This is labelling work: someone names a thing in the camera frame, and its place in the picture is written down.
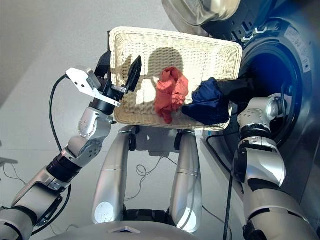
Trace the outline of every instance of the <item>white label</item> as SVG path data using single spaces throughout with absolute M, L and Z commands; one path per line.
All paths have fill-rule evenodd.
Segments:
M 99 224 L 113 221 L 113 216 L 114 208 L 109 202 L 100 203 L 94 212 L 94 218 Z
M 301 60 L 304 73 L 311 71 L 309 53 L 306 44 L 303 42 L 300 34 L 292 26 L 289 26 L 284 33 L 284 37 L 288 39 L 294 46 Z

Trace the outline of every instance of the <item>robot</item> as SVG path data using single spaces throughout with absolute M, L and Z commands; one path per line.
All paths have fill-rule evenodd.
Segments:
M 11 208 L 0 211 L 0 240 L 28 240 L 35 226 L 48 224 L 63 200 L 61 193 L 99 154 L 113 124 L 111 115 L 124 94 L 135 91 L 142 64 L 138 57 L 126 85 L 116 86 L 111 82 L 109 62 L 108 51 L 95 72 L 83 67 L 66 71 L 64 77 L 94 100 L 79 121 L 79 135 L 17 194 Z M 241 138 L 232 175 L 243 186 L 246 240 L 318 239 L 298 203 L 280 188 L 286 168 L 271 139 L 270 122 L 284 111 L 281 99 L 259 97 L 237 117 Z M 201 222 L 202 185 L 194 132 L 179 133 L 180 153 L 168 211 L 149 210 L 149 218 L 139 217 L 141 210 L 124 206 L 128 153 L 135 150 L 138 133 L 137 126 L 122 128 L 108 152 L 93 201 L 95 224 L 51 239 L 196 239 L 191 233 Z

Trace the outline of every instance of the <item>black cloth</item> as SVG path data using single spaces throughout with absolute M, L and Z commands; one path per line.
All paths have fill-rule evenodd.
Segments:
M 182 107 L 182 112 L 190 118 L 208 126 L 229 120 L 229 100 L 222 94 L 213 77 L 201 82 L 192 93 L 192 100 L 191 104 Z

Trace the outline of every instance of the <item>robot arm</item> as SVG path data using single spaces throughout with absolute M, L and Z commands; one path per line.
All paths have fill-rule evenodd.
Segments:
M 141 57 L 132 64 L 126 85 L 115 86 L 111 80 L 97 78 L 91 69 L 66 71 L 74 85 L 94 97 L 78 124 L 78 136 L 70 139 L 62 152 L 45 166 L 15 197 L 12 207 L 0 211 L 0 240 L 28 240 L 35 226 L 43 226 L 62 202 L 61 193 L 80 170 L 100 152 L 109 135 L 115 107 L 128 91 L 134 91 L 141 72 Z M 97 70 L 102 76 L 107 72 Z
M 276 98 L 260 97 L 237 118 L 241 139 L 232 174 L 243 186 L 246 240 L 318 239 L 298 203 L 280 188 L 286 168 L 271 139 L 270 121 L 283 112 Z

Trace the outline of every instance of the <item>washing machine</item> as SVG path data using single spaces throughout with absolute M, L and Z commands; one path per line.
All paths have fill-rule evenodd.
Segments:
M 270 126 L 286 167 L 281 189 L 298 201 L 319 235 L 320 1 L 162 0 L 162 3 L 179 31 L 242 46 L 239 79 L 250 81 L 253 90 L 243 89 L 237 94 L 234 113 L 244 110 L 251 98 L 284 94 L 288 103 L 286 117 L 277 118 Z M 223 133 L 238 130 L 235 114 Z M 215 141 L 214 146 L 225 156 L 224 165 L 231 165 L 238 141 L 237 134 Z

